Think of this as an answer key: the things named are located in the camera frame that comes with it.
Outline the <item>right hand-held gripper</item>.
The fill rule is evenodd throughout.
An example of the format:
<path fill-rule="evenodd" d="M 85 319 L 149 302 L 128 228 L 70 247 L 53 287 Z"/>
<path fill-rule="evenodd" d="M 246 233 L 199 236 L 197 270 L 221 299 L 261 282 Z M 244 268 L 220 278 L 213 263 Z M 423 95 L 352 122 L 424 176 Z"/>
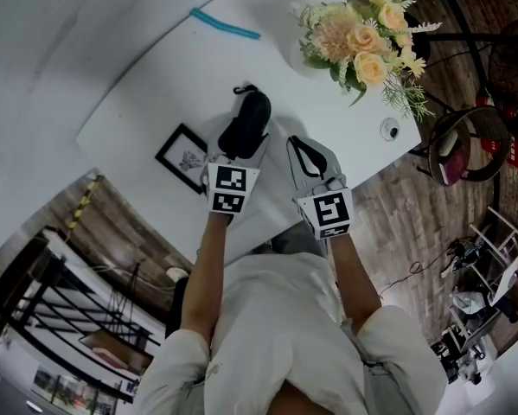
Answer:
<path fill-rule="evenodd" d="M 349 232 L 354 219 L 352 192 L 336 154 L 308 137 L 290 136 L 286 142 L 294 203 L 318 240 Z"/>

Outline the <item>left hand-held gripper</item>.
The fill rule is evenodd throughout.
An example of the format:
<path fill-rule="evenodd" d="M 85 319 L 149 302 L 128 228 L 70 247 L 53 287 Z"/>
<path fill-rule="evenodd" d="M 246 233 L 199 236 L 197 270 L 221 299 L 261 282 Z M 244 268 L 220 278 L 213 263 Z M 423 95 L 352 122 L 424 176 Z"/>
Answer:
<path fill-rule="evenodd" d="M 201 185 L 208 199 L 208 210 L 228 217 L 243 212 L 259 177 L 259 166 L 265 156 L 270 135 L 262 135 L 258 144 L 251 144 L 249 158 L 238 156 L 240 147 L 239 120 L 233 118 L 226 129 L 214 132 L 208 140 L 208 150 Z"/>

